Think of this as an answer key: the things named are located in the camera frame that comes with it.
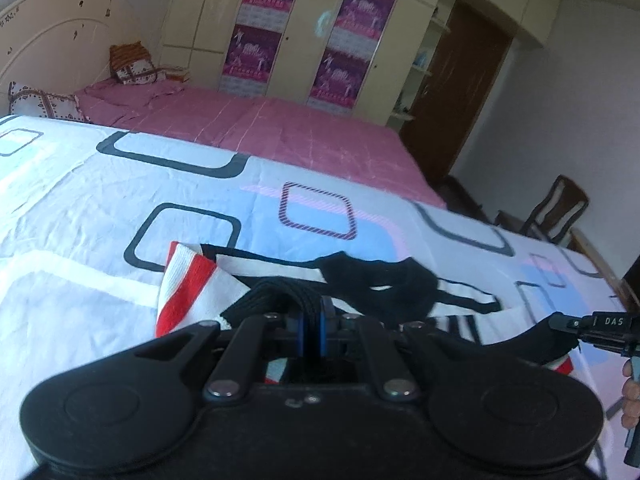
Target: shelf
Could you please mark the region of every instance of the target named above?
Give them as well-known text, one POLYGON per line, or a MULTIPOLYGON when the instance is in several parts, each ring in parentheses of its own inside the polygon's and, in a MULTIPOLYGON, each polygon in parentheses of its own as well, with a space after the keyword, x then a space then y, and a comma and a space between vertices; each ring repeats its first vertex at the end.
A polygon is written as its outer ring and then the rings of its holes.
POLYGON ((404 122, 407 122, 407 123, 409 123, 409 122, 411 122, 411 121, 413 121, 415 119, 414 116, 409 115, 409 114, 403 114, 401 112, 392 112, 391 116, 394 119, 400 119, 401 121, 404 121, 404 122))
POLYGON ((440 32, 444 32, 445 34, 449 34, 451 29, 447 27, 447 24, 438 18, 432 18, 430 27, 433 25, 434 28, 437 28, 440 32))
POLYGON ((411 65, 411 70, 415 70, 416 72, 421 72, 424 75, 432 75, 426 68, 422 68, 421 66, 411 65))

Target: wooden chair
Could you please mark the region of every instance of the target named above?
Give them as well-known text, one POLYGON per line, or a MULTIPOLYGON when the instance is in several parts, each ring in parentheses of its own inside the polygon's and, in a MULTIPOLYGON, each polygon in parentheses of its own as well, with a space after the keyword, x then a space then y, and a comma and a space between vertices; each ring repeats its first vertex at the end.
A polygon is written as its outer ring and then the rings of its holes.
POLYGON ((535 207, 529 218, 524 222, 505 211, 498 211, 495 225, 524 236, 538 238, 558 245, 575 221, 584 213, 588 205, 589 197, 587 194, 573 180, 564 175, 559 175, 551 186, 548 195, 535 207), (556 203, 544 215, 542 221, 538 222, 540 213, 550 205, 556 196, 556 203), (551 237, 550 232, 557 228, 562 219, 576 206, 580 206, 579 209, 564 223, 558 234, 551 237))

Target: patterned pillow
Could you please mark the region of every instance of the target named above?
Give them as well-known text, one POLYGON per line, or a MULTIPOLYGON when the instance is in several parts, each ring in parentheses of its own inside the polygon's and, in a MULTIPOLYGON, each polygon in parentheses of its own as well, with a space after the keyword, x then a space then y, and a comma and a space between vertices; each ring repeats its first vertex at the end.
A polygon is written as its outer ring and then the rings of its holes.
POLYGON ((142 43, 111 45, 109 49, 111 69, 125 85, 155 83, 166 78, 164 70, 157 69, 151 54, 142 43))
POLYGON ((73 95, 51 94, 37 88, 9 83, 9 113, 90 123, 73 95))

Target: wooden door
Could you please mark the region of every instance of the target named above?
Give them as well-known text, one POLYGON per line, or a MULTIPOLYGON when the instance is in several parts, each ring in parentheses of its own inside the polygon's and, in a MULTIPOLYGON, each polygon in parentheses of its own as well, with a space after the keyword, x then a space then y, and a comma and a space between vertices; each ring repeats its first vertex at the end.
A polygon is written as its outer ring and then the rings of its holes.
POLYGON ((462 148, 486 99, 511 38, 468 5, 457 2, 400 135, 424 176, 441 181, 462 148))

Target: wooden bed frame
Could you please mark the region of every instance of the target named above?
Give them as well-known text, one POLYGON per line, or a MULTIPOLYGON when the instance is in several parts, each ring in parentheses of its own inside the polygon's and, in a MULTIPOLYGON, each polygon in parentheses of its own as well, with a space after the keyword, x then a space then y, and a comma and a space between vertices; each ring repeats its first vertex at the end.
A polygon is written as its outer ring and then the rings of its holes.
POLYGON ((0 116, 11 81, 69 94, 110 75, 110 45, 140 39, 126 0, 17 0, 0 12, 0 116))

